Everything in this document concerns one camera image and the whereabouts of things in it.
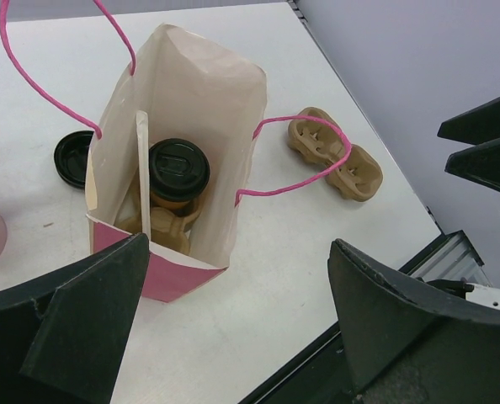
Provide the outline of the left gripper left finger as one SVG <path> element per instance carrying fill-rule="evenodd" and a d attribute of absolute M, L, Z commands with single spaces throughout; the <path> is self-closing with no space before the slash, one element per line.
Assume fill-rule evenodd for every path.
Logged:
<path fill-rule="evenodd" d="M 0 403 L 108 403 L 149 264 L 129 236 L 0 291 Z"/>

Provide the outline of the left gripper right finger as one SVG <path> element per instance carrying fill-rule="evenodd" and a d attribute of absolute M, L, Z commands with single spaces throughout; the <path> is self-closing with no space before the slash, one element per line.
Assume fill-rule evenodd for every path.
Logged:
<path fill-rule="evenodd" d="M 500 403 L 500 310 L 332 242 L 328 277 L 354 398 Z"/>

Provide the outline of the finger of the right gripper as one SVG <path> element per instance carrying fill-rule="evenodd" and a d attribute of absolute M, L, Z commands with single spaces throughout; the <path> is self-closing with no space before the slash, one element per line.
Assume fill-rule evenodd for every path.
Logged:
<path fill-rule="evenodd" d="M 469 145 L 500 138 L 500 97 L 446 120 L 437 137 Z"/>
<path fill-rule="evenodd" d="M 451 154 L 444 170 L 500 193 L 500 137 Z"/>

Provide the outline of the brown paper coffee cup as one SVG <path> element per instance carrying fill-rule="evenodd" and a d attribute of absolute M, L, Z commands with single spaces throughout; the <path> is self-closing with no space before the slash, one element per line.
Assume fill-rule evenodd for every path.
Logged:
<path fill-rule="evenodd" d="M 164 199 L 153 192 L 150 192 L 151 204 L 155 208 L 163 208 L 174 213 L 178 217 L 190 215 L 194 210 L 193 200 L 173 201 Z"/>

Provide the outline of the single white straw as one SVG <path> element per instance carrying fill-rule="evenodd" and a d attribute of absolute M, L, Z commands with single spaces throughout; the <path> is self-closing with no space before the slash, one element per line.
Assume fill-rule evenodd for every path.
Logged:
<path fill-rule="evenodd" d="M 150 174 L 149 174 L 149 125 L 146 112 L 136 112 L 136 135 L 138 146 L 138 165 L 140 182 L 142 231 L 152 238 L 150 217 Z"/>

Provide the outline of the pink and cream paper bag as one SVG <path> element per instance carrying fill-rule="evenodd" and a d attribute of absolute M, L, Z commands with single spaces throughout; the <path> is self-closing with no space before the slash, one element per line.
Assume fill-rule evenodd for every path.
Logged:
<path fill-rule="evenodd" d="M 266 119 L 264 71 L 171 24 L 130 53 L 99 122 L 54 151 L 60 177 L 85 191 L 93 252 L 143 232 L 142 294 L 174 301 L 224 272 Z"/>

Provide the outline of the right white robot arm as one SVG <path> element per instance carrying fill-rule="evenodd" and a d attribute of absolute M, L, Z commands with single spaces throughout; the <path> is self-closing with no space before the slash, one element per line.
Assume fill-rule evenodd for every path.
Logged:
<path fill-rule="evenodd" d="M 451 154 L 445 171 L 500 193 L 500 97 L 441 124 L 438 137 L 468 144 Z M 454 234 L 412 274 L 468 301 L 500 310 L 500 289 L 491 287 L 481 260 L 466 240 Z"/>

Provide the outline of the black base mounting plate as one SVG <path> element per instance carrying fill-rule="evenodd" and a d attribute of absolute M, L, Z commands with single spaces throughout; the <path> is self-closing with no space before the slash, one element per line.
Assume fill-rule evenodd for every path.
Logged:
<path fill-rule="evenodd" d="M 351 403 L 351 378 L 334 323 L 241 400 L 241 404 Z"/>

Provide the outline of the brown pulp cup carrier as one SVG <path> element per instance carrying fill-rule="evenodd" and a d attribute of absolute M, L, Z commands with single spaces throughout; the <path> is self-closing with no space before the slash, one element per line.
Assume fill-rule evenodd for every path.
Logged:
<path fill-rule="evenodd" d="M 288 145 L 310 164 L 330 167 L 346 154 L 344 142 L 328 125 L 313 120 L 292 120 Z M 325 177 L 342 198 L 365 202 L 379 190 L 383 173 L 377 161 L 361 146 L 352 145 L 346 162 Z"/>

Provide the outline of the stack of black lids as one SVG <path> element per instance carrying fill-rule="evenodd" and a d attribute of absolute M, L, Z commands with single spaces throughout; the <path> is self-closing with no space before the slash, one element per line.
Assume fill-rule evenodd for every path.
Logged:
<path fill-rule="evenodd" d="M 64 136 L 53 153 L 56 171 L 60 178 L 75 189 L 84 190 L 88 150 L 94 132 L 78 130 Z"/>

